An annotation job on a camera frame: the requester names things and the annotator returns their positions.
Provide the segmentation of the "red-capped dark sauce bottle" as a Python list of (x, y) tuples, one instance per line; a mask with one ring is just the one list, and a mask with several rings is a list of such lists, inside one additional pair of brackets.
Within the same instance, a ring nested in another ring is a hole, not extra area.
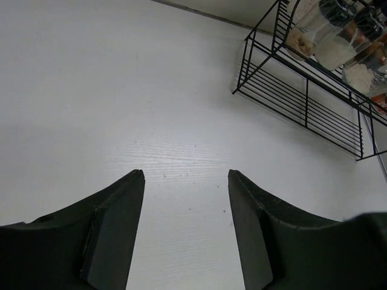
[(386, 34), (386, 2), (373, 1), (363, 8), (350, 23), (351, 42), (354, 48), (369, 45)]

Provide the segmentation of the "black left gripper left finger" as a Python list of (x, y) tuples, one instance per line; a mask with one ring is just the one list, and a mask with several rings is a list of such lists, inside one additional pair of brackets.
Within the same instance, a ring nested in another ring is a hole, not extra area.
[(61, 210), (1, 227), (2, 289), (125, 289), (145, 192), (142, 170)]

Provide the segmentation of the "clear glass jar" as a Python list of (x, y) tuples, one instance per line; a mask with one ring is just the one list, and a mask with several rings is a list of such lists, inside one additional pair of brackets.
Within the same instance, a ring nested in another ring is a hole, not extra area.
[(386, 35), (345, 64), (342, 80), (367, 97), (386, 93)]

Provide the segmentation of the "white-lid spice jar front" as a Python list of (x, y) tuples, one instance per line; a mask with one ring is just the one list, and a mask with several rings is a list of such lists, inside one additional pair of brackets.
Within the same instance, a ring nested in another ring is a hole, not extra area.
[(386, 99), (386, 93), (371, 97), (371, 101), (374, 102), (373, 108), (380, 115), (386, 115)]

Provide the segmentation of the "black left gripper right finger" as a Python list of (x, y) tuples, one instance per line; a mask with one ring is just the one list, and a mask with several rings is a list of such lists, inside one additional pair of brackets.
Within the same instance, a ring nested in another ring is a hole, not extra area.
[(339, 222), (228, 174), (246, 289), (385, 289), (386, 213)]

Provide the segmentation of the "black-capped white powder bottle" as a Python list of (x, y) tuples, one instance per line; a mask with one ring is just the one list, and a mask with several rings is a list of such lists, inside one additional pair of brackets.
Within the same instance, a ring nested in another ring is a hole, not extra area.
[(337, 1), (336, 6), (327, 12), (332, 28), (314, 50), (316, 60), (325, 69), (333, 71), (357, 54), (354, 39), (359, 32), (354, 18), (362, 7), (353, 1)]

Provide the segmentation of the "black-capped brown spice bottle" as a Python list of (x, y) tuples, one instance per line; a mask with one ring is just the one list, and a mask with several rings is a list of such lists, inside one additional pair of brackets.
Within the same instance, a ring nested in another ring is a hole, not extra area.
[(287, 51), (296, 60), (303, 61), (303, 57), (310, 58), (314, 48), (314, 38), (320, 25), (318, 12), (310, 10), (288, 33), (285, 41)]

